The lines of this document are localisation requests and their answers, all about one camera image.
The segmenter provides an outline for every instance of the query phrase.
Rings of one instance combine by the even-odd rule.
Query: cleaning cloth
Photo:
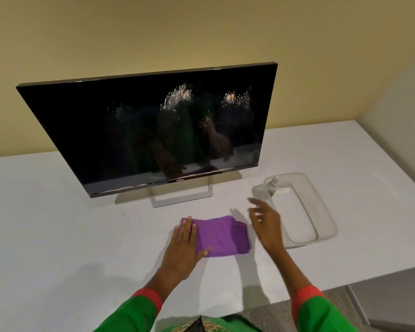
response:
[[[233,216],[223,216],[209,220],[193,219],[197,224],[195,251],[206,250],[207,257],[248,254],[250,243],[247,225],[236,221]]]

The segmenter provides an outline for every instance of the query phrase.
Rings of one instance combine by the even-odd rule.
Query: black screen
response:
[[[276,63],[21,84],[89,194],[258,164]]]

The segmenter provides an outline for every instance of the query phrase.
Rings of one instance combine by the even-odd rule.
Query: person's left hand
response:
[[[177,226],[174,228],[160,266],[169,275],[176,277],[179,283],[187,279],[201,258],[208,254],[207,251],[195,253],[196,241],[197,226],[192,223],[192,217],[189,216],[187,220],[183,220],[180,232]]]

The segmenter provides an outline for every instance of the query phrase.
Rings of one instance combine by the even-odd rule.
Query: folded purple cloth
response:
[[[207,257],[248,254],[250,243],[247,225],[236,221],[233,216],[209,220],[193,219],[197,224],[195,251],[209,251]]]

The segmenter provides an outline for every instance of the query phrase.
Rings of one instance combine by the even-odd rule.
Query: white table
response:
[[[90,199],[57,152],[0,158],[0,331],[90,331],[142,287],[182,216],[249,207],[268,176],[303,172],[339,233],[290,250],[320,289],[415,267],[415,184],[354,121],[267,130],[257,168],[214,196],[153,209]],[[288,299],[257,242],[249,255],[204,259],[163,306],[169,317],[222,316]]]

